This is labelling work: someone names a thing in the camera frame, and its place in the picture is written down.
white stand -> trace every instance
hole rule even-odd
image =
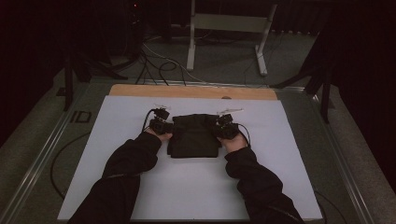
[[[195,29],[240,31],[262,33],[262,42],[260,45],[256,46],[256,56],[260,67],[260,74],[265,76],[267,74],[267,69],[262,50],[270,32],[275,11],[276,5],[272,5],[267,18],[201,14],[195,13],[195,0],[191,0],[190,46],[187,59],[187,70],[190,72],[194,70]]]

table leg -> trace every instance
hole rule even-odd
[[[267,67],[265,66],[264,56],[262,55],[262,50],[264,49],[265,41],[267,40],[268,34],[270,33],[271,24],[276,11],[275,4],[271,5],[270,13],[267,17],[267,23],[265,23],[264,31],[262,32],[262,42],[260,45],[256,45],[256,57],[260,68],[260,75],[267,75]]]

metal stand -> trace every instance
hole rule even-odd
[[[332,81],[332,70],[335,67],[335,63],[330,66],[317,65],[304,72],[300,72],[294,77],[291,77],[281,83],[270,85],[270,88],[283,89],[290,84],[303,79],[305,77],[311,77],[308,84],[305,86],[304,90],[307,94],[315,95],[319,88],[323,85],[321,104],[320,104],[320,114],[326,123],[329,123],[328,118],[328,108],[330,101],[330,87]]]
[[[82,52],[74,52],[71,49],[67,49],[64,55],[64,111],[67,111],[73,103],[73,71],[76,72],[79,81],[89,82],[91,80],[87,64],[114,79],[128,79],[128,77],[118,75]]]
[[[256,46],[256,57],[260,67],[260,74],[265,76],[267,74],[267,68],[265,66],[262,50],[270,32],[271,24],[276,12],[276,6],[277,5],[271,5],[271,10],[267,18],[242,17],[195,13],[195,0],[191,0],[190,46],[187,58],[187,70],[194,70],[195,29],[240,31],[262,33],[262,42],[260,45]]]

black sleeve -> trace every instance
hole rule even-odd
[[[227,174],[240,179],[237,188],[251,223],[303,223],[292,200],[282,193],[280,179],[257,162],[249,147],[231,152],[225,159]]]
[[[108,159],[102,179],[92,187],[68,223],[129,223],[139,191],[140,174],[157,163],[161,140],[141,133]]]

metal frame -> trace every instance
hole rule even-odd
[[[364,202],[363,197],[361,196],[361,191],[359,190],[359,187],[356,184],[355,179],[353,178],[353,174],[351,173],[347,165],[347,161],[343,156],[341,147],[338,144],[334,133],[332,132],[332,127],[330,126],[330,124],[326,123],[321,116],[320,102],[316,95],[311,99],[311,105],[316,111],[315,114],[317,115],[317,119],[320,121],[322,131],[325,132],[327,138],[330,141],[330,144],[332,145],[332,154],[335,159],[335,164],[337,165],[337,168],[340,172],[340,176],[344,180],[346,190],[348,191],[351,201],[355,206],[361,223],[374,224],[373,217],[371,216],[370,211],[366,203]]]
[[[190,26],[190,46],[187,58],[187,70],[194,70],[195,61],[195,29],[241,31],[251,33],[262,33],[260,45],[255,47],[257,63],[259,64],[260,74],[267,75],[262,50],[271,29],[271,24],[276,12],[276,4],[271,5],[270,13],[267,18],[262,17],[242,17],[228,15],[214,15],[195,13],[195,0],[191,0],[191,26]]]
[[[18,216],[18,213],[21,211],[24,203],[26,202],[29,194],[31,193],[33,187],[35,186],[35,182],[40,177],[44,167],[47,164],[53,150],[56,148],[59,139],[62,137],[64,133],[64,129],[66,125],[69,123],[70,118],[72,117],[73,108],[76,106],[78,100],[82,97],[87,90],[88,84],[78,84],[78,89],[75,92],[75,98],[73,104],[70,105],[70,109],[66,112],[63,112],[61,117],[59,118],[57,124],[55,125],[52,133],[50,134],[46,144],[42,147],[41,151],[38,153],[35,161],[29,167],[25,176],[23,177],[21,183],[15,190],[14,195],[11,200],[8,202],[7,207],[4,209],[3,213],[0,216],[0,223],[14,223],[15,218]]]

